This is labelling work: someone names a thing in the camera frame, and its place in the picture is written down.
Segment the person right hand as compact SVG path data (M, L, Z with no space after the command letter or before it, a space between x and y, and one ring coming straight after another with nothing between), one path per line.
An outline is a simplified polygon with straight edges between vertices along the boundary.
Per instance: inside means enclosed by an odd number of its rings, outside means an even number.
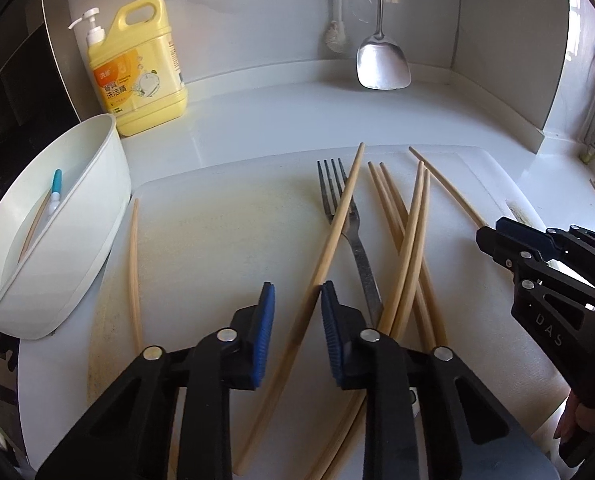
M555 432L559 440L559 455L568 467L574 468L582 463L595 445L595 408L587 408L573 390L570 391L563 414L560 416Z

